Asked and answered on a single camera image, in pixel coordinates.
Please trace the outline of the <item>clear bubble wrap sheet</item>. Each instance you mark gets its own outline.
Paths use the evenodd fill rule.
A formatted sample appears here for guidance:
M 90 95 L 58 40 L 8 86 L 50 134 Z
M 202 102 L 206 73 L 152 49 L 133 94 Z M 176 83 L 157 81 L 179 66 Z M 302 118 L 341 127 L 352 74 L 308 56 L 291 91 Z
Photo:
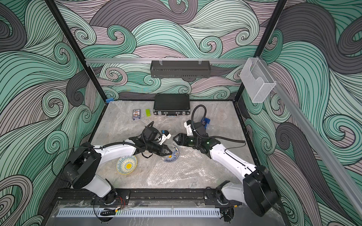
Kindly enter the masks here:
M 179 156 L 174 162 L 164 162 L 153 156 L 144 165 L 141 183 L 146 188 L 206 188 L 228 180 L 240 180 L 220 163 L 192 148 L 177 146 Z

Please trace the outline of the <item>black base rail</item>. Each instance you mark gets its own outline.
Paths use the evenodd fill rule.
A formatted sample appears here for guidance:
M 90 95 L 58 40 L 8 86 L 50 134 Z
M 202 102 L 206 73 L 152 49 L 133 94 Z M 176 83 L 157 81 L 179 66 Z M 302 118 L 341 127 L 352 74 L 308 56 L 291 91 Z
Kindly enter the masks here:
M 135 201 L 197 201 L 205 205 L 239 205 L 236 200 L 226 200 L 221 190 L 215 188 L 171 189 L 116 189 L 115 194 L 100 198 L 86 189 L 59 189 L 58 200 L 92 200 L 96 205 L 129 205 Z

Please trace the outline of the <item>blue playing cards box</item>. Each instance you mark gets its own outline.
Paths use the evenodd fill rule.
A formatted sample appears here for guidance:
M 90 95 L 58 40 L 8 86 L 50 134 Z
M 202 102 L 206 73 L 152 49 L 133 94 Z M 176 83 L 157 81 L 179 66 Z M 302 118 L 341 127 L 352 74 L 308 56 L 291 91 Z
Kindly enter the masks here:
M 133 110 L 133 120 L 138 120 L 141 118 L 141 110 L 140 109 L 134 109 Z

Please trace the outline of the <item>clear acrylic wall holder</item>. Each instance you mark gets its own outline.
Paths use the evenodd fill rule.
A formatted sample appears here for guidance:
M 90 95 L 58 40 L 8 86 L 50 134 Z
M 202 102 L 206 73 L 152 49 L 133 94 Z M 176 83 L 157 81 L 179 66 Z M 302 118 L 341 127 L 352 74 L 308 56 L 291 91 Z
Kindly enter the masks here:
M 240 78 L 252 103 L 263 103 L 276 85 L 267 63 L 259 57 L 247 59 Z

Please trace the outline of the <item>black hard case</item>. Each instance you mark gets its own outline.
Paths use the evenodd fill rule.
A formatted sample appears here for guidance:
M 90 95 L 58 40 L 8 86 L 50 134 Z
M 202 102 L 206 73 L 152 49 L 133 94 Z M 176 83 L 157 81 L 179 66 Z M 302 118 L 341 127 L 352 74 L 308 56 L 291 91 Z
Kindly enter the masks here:
M 156 94 L 153 114 L 165 116 L 189 115 L 189 94 Z

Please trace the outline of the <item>blue toy brick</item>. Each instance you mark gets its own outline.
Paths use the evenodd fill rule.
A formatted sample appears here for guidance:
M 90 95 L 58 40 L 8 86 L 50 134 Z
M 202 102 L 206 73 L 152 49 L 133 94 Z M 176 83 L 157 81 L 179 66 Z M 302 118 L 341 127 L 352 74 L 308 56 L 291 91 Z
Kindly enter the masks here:
M 113 102 L 114 101 L 114 98 L 108 98 L 108 99 L 106 99 L 106 103 L 108 104 L 108 103 L 110 103 L 110 102 Z

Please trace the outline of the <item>black wall shelf tray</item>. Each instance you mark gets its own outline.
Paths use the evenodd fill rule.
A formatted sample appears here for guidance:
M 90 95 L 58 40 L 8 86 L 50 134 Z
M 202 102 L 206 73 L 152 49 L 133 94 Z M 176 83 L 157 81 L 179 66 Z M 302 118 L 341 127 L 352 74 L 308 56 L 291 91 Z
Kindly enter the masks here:
M 156 60 L 150 65 L 153 78 L 208 78 L 211 74 L 209 61 Z

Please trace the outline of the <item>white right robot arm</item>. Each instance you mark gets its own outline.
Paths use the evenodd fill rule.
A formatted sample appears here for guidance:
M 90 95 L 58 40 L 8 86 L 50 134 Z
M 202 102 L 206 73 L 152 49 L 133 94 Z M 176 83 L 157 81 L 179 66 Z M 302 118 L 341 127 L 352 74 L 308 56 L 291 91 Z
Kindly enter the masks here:
M 279 191 L 270 171 L 263 165 L 248 163 L 221 143 L 221 137 L 210 137 L 202 123 L 191 120 L 184 123 L 186 133 L 173 140 L 179 146 L 192 147 L 220 163 L 236 176 L 240 183 L 224 182 L 218 188 L 218 201 L 246 204 L 259 217 L 267 213 L 280 199 Z

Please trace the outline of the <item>blue tape dispenser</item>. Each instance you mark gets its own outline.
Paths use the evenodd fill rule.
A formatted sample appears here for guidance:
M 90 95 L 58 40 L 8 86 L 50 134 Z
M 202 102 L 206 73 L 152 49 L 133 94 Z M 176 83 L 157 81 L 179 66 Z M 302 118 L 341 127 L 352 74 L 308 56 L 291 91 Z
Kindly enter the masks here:
M 203 125 L 205 128 L 207 128 L 207 126 L 208 126 L 209 123 L 210 123 L 210 119 L 208 119 L 208 118 L 205 117 L 204 119 L 202 119 L 201 123 L 202 123 L 202 125 Z

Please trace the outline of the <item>yellow centre patterned bowl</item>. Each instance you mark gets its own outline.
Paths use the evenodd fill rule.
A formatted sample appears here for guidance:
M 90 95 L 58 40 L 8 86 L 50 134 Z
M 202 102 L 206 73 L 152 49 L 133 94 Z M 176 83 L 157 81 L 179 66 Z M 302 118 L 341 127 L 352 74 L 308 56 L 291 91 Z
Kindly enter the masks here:
M 119 174 L 128 175 L 137 167 L 138 160 L 135 156 L 123 156 L 119 158 L 116 164 L 116 170 Z

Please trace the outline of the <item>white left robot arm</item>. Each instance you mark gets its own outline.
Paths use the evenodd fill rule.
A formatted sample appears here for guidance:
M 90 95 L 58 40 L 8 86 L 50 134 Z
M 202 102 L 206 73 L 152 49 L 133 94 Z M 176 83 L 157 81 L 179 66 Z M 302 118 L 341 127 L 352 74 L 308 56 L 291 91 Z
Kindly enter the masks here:
M 117 192 L 109 181 L 97 175 L 98 167 L 111 160 L 145 151 L 162 157 L 172 154 L 172 150 L 163 141 L 146 141 L 138 137 L 103 146 L 86 142 L 66 160 L 63 173 L 72 188 L 86 189 L 105 203 L 111 203 L 116 199 Z

